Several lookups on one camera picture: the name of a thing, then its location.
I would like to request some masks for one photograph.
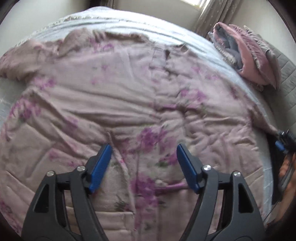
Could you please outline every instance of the quilted comforter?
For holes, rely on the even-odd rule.
[[[72,171],[107,142],[113,155],[92,203],[110,240],[181,237],[197,195],[176,158],[180,142],[204,164],[241,171],[262,209],[253,127],[276,129],[245,92],[184,46],[83,28],[9,50],[0,75],[27,82],[0,136],[0,211],[18,233],[45,173]],[[68,193],[66,203],[78,231]],[[210,232],[220,207],[221,199]]]

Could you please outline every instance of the quilted headboard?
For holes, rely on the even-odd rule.
[[[279,90],[269,85],[264,87],[262,93],[274,114],[278,128],[290,129],[296,133],[296,66],[277,48],[270,46],[278,58],[282,80]]]

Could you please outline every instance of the white sheet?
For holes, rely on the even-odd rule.
[[[276,126],[272,112],[261,94],[247,84],[223,61],[222,56],[213,47],[211,42],[191,31],[154,17],[113,10],[106,7],[95,7],[61,18],[58,22],[52,23],[33,33],[19,44],[31,37],[40,41],[64,38],[71,30],[83,27],[116,33],[143,33],[148,35],[150,39],[165,44],[179,45],[185,43],[200,58],[208,61],[218,71],[227,75],[232,82],[239,85],[257,103],[270,123]],[[19,98],[25,86],[18,82],[1,79],[0,89],[0,125],[2,125],[9,113],[11,105]],[[267,215],[271,209],[273,192],[271,159],[265,133],[258,129],[255,130],[255,133],[264,167],[264,214]]]

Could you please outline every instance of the curtain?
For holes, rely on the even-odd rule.
[[[102,0],[101,1],[101,6],[109,7],[109,8],[114,8],[114,0]]]
[[[192,31],[207,38],[217,22],[229,24],[241,0],[206,0],[202,5],[202,13]]]

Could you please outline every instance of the window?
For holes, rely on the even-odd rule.
[[[197,6],[200,8],[203,8],[204,5],[208,2],[208,0],[182,0],[184,2],[187,2],[193,6]]]

